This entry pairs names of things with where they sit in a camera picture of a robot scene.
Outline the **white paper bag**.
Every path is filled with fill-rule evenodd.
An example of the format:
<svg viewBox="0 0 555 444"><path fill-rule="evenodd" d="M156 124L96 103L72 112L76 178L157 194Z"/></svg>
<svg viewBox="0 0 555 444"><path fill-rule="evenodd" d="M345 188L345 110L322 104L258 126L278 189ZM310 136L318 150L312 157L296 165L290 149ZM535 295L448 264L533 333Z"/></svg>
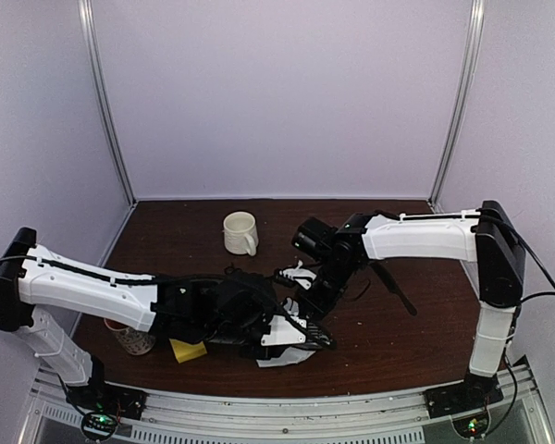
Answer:
<svg viewBox="0 0 555 444"><path fill-rule="evenodd" d="M283 367L305 362L314 354L313 350L293 346L270 346L263 347L255 361L260 368Z"/></svg>

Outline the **black handled comb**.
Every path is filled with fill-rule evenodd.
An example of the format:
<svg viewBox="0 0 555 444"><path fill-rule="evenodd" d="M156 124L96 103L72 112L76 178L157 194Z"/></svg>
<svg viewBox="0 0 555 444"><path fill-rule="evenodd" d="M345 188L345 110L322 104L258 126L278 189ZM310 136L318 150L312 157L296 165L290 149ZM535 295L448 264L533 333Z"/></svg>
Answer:
<svg viewBox="0 0 555 444"><path fill-rule="evenodd" d="M390 272L379 261L371 262L370 267L383 283L388 292L396 295L400 299L407 312L412 316L417 316L417 309L407 298L407 296L402 291L401 287L399 286L395 278L390 274Z"/></svg>

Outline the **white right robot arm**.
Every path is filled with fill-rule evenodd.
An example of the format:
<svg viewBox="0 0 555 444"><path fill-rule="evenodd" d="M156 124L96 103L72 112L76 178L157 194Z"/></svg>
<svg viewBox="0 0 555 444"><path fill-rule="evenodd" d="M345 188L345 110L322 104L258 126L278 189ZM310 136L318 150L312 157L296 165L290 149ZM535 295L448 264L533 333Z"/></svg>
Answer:
<svg viewBox="0 0 555 444"><path fill-rule="evenodd" d="M319 264L302 311L318 321L342 298L349 279L371 267L388 290L401 289L383 266L395 258L449 259L475 263L479 273L480 312L474 347L455 398L472 409L495 386L517 307L523 295L525 250L512 223L496 201L474 210L438 215L356 213L341 227L310 217L295 231L292 245Z"/></svg>

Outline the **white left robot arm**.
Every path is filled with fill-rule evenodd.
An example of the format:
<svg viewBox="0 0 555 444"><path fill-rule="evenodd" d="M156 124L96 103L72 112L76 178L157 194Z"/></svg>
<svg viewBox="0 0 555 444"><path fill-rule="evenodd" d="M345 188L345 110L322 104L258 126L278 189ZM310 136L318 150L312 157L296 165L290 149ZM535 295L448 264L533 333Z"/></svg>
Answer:
<svg viewBox="0 0 555 444"><path fill-rule="evenodd" d="M115 400L103 363L82 350L46 306L116 321L149 336L242 347L254 360L291 345L288 315L258 274L164 277L124 274L62 257L21 228L0 258L0 330L22 337L65 387L95 411Z"/></svg>

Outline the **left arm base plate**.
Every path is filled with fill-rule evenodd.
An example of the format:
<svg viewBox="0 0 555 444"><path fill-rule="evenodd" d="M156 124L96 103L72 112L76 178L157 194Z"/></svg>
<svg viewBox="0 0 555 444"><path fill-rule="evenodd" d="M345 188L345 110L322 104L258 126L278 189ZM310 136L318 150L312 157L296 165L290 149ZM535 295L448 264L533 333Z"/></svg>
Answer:
<svg viewBox="0 0 555 444"><path fill-rule="evenodd" d="M82 412L106 413L122 419L140 420L147 394L138 389L104 383L100 388L65 385L67 401Z"/></svg>

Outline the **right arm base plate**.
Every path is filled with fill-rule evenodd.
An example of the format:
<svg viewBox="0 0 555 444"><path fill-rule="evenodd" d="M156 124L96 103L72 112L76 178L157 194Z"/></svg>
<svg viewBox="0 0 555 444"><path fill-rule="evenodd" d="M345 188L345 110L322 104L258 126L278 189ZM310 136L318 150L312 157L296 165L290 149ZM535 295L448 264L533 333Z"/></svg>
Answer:
<svg viewBox="0 0 555 444"><path fill-rule="evenodd" d="M484 409L489 404L504 400L497 384L490 392L483 394L476 388L467 388L465 382L427 389L424 397L431 419Z"/></svg>

